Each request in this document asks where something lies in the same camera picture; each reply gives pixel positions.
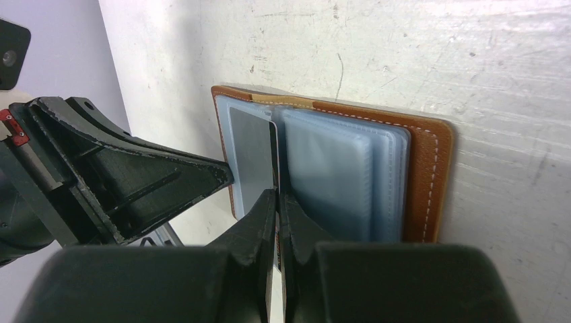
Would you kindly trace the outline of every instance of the tan leather patch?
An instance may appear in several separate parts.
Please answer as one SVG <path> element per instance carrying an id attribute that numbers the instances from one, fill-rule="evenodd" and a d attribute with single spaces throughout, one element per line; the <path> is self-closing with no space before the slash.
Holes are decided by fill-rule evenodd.
<path id="1" fill-rule="evenodd" d="M 212 95 L 260 104 L 291 105 L 408 129 L 411 133 L 411 148 L 403 241 L 437 241 L 454 143 L 453 130 L 446 121 L 295 96 L 250 93 L 233 87 L 212 87 Z M 230 200 L 234 212 L 232 191 Z"/>

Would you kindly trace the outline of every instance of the scratched table surface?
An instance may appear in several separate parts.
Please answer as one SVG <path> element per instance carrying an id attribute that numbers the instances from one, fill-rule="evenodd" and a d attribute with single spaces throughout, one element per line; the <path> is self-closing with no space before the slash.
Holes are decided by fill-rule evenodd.
<path id="1" fill-rule="evenodd" d="M 440 241 L 482 249 L 523 322 L 571 322 L 571 1 L 306 2 L 101 0 L 132 132 L 222 159 L 217 84 L 448 120 Z M 172 225 L 233 222 L 223 190 Z"/>

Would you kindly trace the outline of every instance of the white stitching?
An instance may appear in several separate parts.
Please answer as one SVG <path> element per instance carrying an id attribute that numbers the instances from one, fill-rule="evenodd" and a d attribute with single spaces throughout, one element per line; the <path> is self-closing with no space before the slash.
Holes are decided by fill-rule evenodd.
<path id="1" fill-rule="evenodd" d="M 230 95 L 230 94 L 226 94 L 226 93 L 222 93 L 222 92 L 217 92 L 217 91 L 212 92 L 212 94 L 213 94 L 213 95 L 220 94 L 220 95 L 223 95 L 223 96 L 230 96 L 231 98 L 236 98 L 236 99 L 239 99 L 239 100 L 246 100 L 246 101 L 249 101 L 249 102 L 253 102 L 253 100 L 247 100 L 247 99 L 244 99 L 244 98 L 239 98 L 238 96 L 233 96 L 233 95 Z M 333 113 L 333 114 L 339 114 L 339 115 L 349 116 L 348 114 L 342 114 L 342 113 L 337 113 L 337 112 L 333 112 L 333 111 L 326 111 L 326 110 L 322 110 L 322 109 L 319 109 L 319 108 L 314 108 L 313 106 L 307 106 L 307 105 L 304 105 L 304 104 L 297 104 L 297 103 L 291 103 L 291 102 L 258 101 L 258 102 L 256 102 L 256 103 L 283 104 L 283 105 L 286 105 L 286 106 L 296 106 L 296 107 L 299 107 L 299 108 L 314 109 L 314 110 L 321 111 L 321 112 L 327 112 L 327 113 Z M 390 122 L 383 122 L 383 121 L 374 120 L 374 119 L 372 119 L 371 121 L 372 121 L 372 122 L 378 122 L 378 123 L 391 124 Z M 412 129 L 412 128 L 416 128 L 417 130 L 422 130 L 422 128 L 420 128 L 420 127 L 407 126 L 406 124 L 403 124 L 402 127 L 405 127 L 405 128 L 410 127 L 411 129 Z M 427 133 L 431 133 L 431 131 L 428 130 L 428 129 L 424 129 L 424 131 L 427 132 Z M 427 229 L 427 226 L 428 226 L 428 215 L 429 215 L 429 213 L 430 213 L 430 205 L 432 204 L 432 189 L 433 189 L 433 187 L 434 187 L 434 177 L 435 177 L 435 175 L 436 175 L 436 165 L 438 164 L 438 137 L 437 137 L 434 133 L 432 134 L 432 137 L 434 138 L 434 144 L 435 144 L 436 147 L 434 148 L 434 166 L 432 167 L 432 181 L 430 182 L 430 191 L 428 192 L 428 207 L 426 208 L 426 217 L 425 217 L 425 220 L 424 220 L 424 230 L 423 230 L 423 232 L 422 232 L 422 243 L 425 242 L 425 238 L 426 238 L 426 229 Z"/>

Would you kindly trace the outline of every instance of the white table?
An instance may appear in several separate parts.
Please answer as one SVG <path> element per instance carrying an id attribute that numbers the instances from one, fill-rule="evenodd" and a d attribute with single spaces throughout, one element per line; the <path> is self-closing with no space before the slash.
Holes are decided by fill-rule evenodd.
<path id="1" fill-rule="evenodd" d="M 571 322 L 571 2 L 100 4 L 144 139 L 222 159 L 216 84 L 451 121 L 440 241 L 484 250 L 524 322 Z M 205 244 L 233 222 L 223 190 L 172 225 Z"/>

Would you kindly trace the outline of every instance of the red component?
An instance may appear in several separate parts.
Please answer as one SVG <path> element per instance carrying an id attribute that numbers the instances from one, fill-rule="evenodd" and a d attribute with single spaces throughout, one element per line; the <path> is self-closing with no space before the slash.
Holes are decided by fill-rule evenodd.
<path id="1" fill-rule="evenodd" d="M 26 135 L 16 119 L 12 116 L 10 110 L 0 110 L 0 121 L 3 122 L 6 128 L 8 128 L 8 130 L 10 130 L 12 133 L 12 137 L 10 139 L 12 139 L 12 142 L 14 145 L 16 145 L 16 147 L 30 141 L 30 138 Z"/>

